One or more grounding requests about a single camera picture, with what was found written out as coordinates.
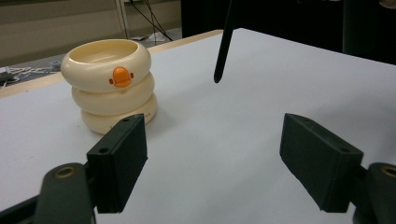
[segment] floor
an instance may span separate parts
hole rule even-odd
[[[181,39],[181,28],[167,30],[166,35],[172,40]],[[141,43],[146,48],[151,48],[172,41],[161,33],[156,33],[155,35],[149,34],[144,36],[136,36],[131,39]],[[45,59],[9,66],[8,68],[10,69],[10,72],[14,74],[14,76],[12,79],[3,79],[0,76],[0,89],[4,88],[5,86],[16,85],[24,81],[55,74],[61,70],[60,65],[63,58],[64,54],[61,54]]]

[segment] wall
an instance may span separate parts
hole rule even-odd
[[[164,30],[181,28],[180,0],[150,0],[149,2],[153,14]],[[151,20],[149,8],[144,1],[136,2],[134,5]],[[134,8],[132,4],[125,5],[130,35],[141,36],[152,34],[152,25],[136,10],[136,8]]]
[[[125,38],[117,0],[39,1],[0,5],[0,66],[29,62],[94,40]],[[180,27],[179,0],[151,0],[163,28]],[[143,11],[145,5],[137,4]],[[142,35],[151,25],[126,4],[129,32]]]

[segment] black object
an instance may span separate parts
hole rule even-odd
[[[88,161],[49,171],[40,194],[0,213],[0,223],[95,223],[98,213],[120,213],[146,163],[144,115],[120,120],[87,153]]]
[[[377,42],[378,1],[343,1],[343,52],[373,57],[371,54],[375,52]]]
[[[320,210],[345,213],[356,206],[355,224],[396,223],[396,166],[360,166],[363,153],[324,127],[285,114],[280,156]]]

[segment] black rod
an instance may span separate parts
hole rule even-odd
[[[218,61],[216,63],[214,79],[219,83],[224,71],[225,62],[227,60],[228,48],[230,47],[231,37],[233,36],[233,27],[236,19],[237,0],[231,0],[228,7],[227,20],[225,22],[224,32],[221,39]]]

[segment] table surface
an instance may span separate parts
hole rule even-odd
[[[148,161],[125,210],[98,223],[352,223],[353,205],[319,211],[280,159],[283,118],[323,125],[363,151],[365,168],[395,164],[396,66],[237,29],[216,84],[220,40],[150,51],[159,109]],[[37,195],[51,168],[84,163],[102,136],[62,76],[48,78],[0,99],[0,210]]]

